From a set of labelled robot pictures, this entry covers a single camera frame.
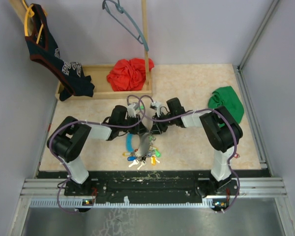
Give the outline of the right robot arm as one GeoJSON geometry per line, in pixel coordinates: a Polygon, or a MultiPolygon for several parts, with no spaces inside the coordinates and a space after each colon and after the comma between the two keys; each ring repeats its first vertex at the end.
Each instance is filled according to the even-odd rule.
{"type": "Polygon", "coordinates": [[[232,172],[229,158],[236,154],[235,148],[243,136],[239,123],[225,106],[202,110],[186,111],[178,98],[167,101],[168,112],[162,112],[164,105],[151,102],[150,108],[156,111],[152,117],[152,133],[162,134],[171,125],[181,128],[203,128],[207,139],[214,149],[214,161],[211,169],[210,190],[222,194],[227,189],[227,182],[232,172]]]}

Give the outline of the large metal keyring with keys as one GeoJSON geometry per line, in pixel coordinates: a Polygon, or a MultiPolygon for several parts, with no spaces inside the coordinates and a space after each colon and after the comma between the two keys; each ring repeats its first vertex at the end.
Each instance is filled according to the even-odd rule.
{"type": "Polygon", "coordinates": [[[160,164],[159,158],[161,157],[161,153],[158,148],[154,146],[156,138],[150,133],[141,134],[139,135],[139,146],[138,148],[135,148],[132,145],[133,137],[133,134],[126,135],[127,151],[122,154],[122,156],[126,157],[129,162],[128,168],[138,165],[137,170],[140,170],[140,168],[145,166],[149,160],[153,166],[160,164]]]}

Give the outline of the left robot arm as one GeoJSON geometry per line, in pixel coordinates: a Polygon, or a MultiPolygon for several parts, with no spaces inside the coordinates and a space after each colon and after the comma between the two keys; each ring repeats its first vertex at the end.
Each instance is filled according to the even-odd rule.
{"type": "Polygon", "coordinates": [[[65,167],[68,178],[75,182],[75,189],[80,194],[87,195],[92,191],[92,182],[87,180],[89,172],[80,157],[88,138],[112,141],[120,132],[138,135],[139,148],[131,156],[140,159],[149,152],[149,133],[137,114],[139,108],[138,103],[127,107],[117,105],[102,123],[87,123],[68,116],[49,137],[47,148],[65,167]]]}

